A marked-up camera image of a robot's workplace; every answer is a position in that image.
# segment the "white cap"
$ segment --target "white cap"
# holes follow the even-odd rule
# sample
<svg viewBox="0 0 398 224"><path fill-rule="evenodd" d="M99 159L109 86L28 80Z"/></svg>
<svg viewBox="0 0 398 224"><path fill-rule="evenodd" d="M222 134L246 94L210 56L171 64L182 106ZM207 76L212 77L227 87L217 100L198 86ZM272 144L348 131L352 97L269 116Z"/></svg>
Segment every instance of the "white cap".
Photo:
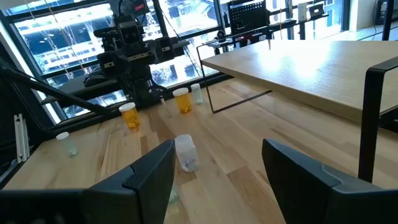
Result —
<svg viewBox="0 0 398 224"><path fill-rule="evenodd" d="M57 135L57 140L62 140L62 139L66 139L67 137L69 136L69 133L68 132L64 132L64 133L61 133L61 134L59 134L59 135Z"/></svg>
<svg viewBox="0 0 398 224"><path fill-rule="evenodd" d="M191 85L191 88L200 88L200 85L199 83L195 83Z"/></svg>
<svg viewBox="0 0 398 224"><path fill-rule="evenodd" d="M125 105L122 105L121 107L119 107L119 111L125 112L125 111L129 111L135 107L136 107L135 103L126 103Z"/></svg>
<svg viewBox="0 0 398 224"><path fill-rule="evenodd" d="M173 91L173 96L181 96L188 93L188 88L179 88Z"/></svg>

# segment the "light wood tabletop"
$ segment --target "light wood tabletop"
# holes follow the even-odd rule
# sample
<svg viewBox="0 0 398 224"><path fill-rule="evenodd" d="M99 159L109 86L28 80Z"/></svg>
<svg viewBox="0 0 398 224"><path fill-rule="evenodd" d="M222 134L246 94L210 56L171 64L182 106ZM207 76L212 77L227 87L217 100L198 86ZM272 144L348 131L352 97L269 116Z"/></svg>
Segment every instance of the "light wood tabletop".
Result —
<svg viewBox="0 0 398 224"><path fill-rule="evenodd" d="M264 91L236 78L209 87L216 107ZM190 134L200 168L186 173L176 164L174 188L165 223L285 223L261 157L264 138L276 139L345 173L358 172L359 125L314 107L270 93L213 114L208 98L178 113L166 101L140 111L139 129L122 117L71 133L79 155L69 158L56 140L44 142L5 189L85 188L107 178L166 139ZM398 187L398 134L379 132L374 183Z"/></svg>
<svg viewBox="0 0 398 224"><path fill-rule="evenodd" d="M203 60L203 65L361 121L364 79L373 65L397 56L398 42L272 40ZM380 113L398 105L398 70L386 75Z"/></svg>

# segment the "white bottle cap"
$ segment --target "white bottle cap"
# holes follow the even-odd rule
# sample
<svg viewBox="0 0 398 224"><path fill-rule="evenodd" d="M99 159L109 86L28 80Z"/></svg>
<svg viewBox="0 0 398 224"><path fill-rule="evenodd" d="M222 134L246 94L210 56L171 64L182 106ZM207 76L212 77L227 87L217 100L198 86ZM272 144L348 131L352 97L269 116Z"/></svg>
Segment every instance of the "white bottle cap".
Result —
<svg viewBox="0 0 398 224"><path fill-rule="evenodd" d="M129 111L135 107L136 107L135 103L126 103L125 105L122 105L121 107L119 107L119 111L125 112L125 111Z"/></svg>
<svg viewBox="0 0 398 224"><path fill-rule="evenodd" d="M188 88L179 88L173 91L173 96L181 96L188 93Z"/></svg>
<svg viewBox="0 0 398 224"><path fill-rule="evenodd" d="M192 84L191 89L194 89L194 88L200 88L199 83Z"/></svg>
<svg viewBox="0 0 398 224"><path fill-rule="evenodd" d="M66 139L67 137L69 136L69 133L68 132L64 132L64 133L61 133L61 134L59 134L59 135L57 135L57 140L62 140L62 139Z"/></svg>

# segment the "translucent container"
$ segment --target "translucent container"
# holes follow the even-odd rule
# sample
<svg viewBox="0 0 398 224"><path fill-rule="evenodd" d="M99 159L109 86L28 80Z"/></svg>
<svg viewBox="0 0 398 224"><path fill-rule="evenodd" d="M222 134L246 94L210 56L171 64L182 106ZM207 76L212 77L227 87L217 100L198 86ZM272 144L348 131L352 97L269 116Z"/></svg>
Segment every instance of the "translucent container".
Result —
<svg viewBox="0 0 398 224"><path fill-rule="evenodd" d="M181 114L191 112L192 106L191 101L189 100L188 88L179 88L178 90L174 90L173 96L177 101L177 106Z"/></svg>
<svg viewBox="0 0 398 224"><path fill-rule="evenodd" d="M201 95L200 85L199 83L195 83L191 85L192 93L193 93L193 100L197 105L203 103L203 96Z"/></svg>
<svg viewBox="0 0 398 224"><path fill-rule="evenodd" d="M197 150L189 134L182 134L175 138L175 152L182 170L193 172L199 168Z"/></svg>
<svg viewBox="0 0 398 224"><path fill-rule="evenodd" d="M69 157L74 157L78 154L75 143L70 139L69 133L64 132L57 135L57 140L61 143L61 147L68 153Z"/></svg>
<svg viewBox="0 0 398 224"><path fill-rule="evenodd" d="M126 103L119 107L124 120L129 128L139 127L139 117L135 103Z"/></svg>

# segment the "wood grain surface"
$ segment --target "wood grain surface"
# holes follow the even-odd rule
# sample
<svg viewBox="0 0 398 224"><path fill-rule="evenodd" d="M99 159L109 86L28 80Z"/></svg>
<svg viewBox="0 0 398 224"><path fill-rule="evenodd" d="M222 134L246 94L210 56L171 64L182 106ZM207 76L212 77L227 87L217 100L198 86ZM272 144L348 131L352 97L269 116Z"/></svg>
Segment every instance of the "wood grain surface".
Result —
<svg viewBox="0 0 398 224"><path fill-rule="evenodd" d="M361 121L364 79L373 65L396 57L398 42L272 40L203 60L291 100ZM398 70L386 75L381 114L398 105Z"/></svg>
<svg viewBox="0 0 398 224"><path fill-rule="evenodd" d="M216 108L264 91L237 79L210 86ZM44 142L5 189L90 187L112 175L166 139L190 134L200 168L186 173L176 164L178 200L168 207L165 223L285 223L261 158L264 138L276 139L343 172L358 171L358 124L270 93L218 114L208 99L171 117L159 105L140 111L139 129L122 117L71 133L79 155L69 158L56 140ZM380 130L374 183L398 187L398 134Z"/></svg>

